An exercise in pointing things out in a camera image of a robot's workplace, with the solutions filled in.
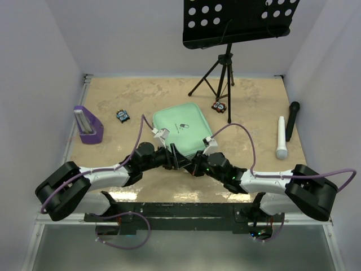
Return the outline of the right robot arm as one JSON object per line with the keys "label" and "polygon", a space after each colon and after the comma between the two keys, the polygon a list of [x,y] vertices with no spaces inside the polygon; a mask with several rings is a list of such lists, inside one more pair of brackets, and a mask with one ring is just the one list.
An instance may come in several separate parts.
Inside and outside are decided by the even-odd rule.
{"label": "right robot arm", "polygon": [[305,165],[297,164],[274,176],[266,172],[256,174],[233,166],[221,152],[204,155],[199,151],[185,170],[195,177],[207,175],[234,194],[263,194],[251,208],[252,217],[259,222],[287,212],[302,212],[314,220],[328,221],[338,191],[333,182]]}

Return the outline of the mint green medicine case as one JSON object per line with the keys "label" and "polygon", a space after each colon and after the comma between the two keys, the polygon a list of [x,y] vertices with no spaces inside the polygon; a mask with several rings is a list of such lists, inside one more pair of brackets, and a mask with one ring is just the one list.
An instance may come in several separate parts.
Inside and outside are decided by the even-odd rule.
{"label": "mint green medicine case", "polygon": [[210,126],[195,103],[184,103],[158,111],[153,115],[156,129],[167,129],[167,147],[173,143],[185,157],[192,158],[198,151],[205,150],[203,139],[213,135]]}

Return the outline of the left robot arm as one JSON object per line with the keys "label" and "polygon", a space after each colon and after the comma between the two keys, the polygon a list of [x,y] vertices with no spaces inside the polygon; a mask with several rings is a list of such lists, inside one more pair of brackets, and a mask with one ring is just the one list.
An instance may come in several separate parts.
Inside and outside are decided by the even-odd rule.
{"label": "left robot arm", "polygon": [[190,164],[173,143],[167,149],[142,142],[123,162],[112,166],[85,168],[68,161],[36,188],[35,195],[42,204],[40,213],[60,221],[75,212],[90,191],[131,186],[145,171],[158,167],[177,170]]}

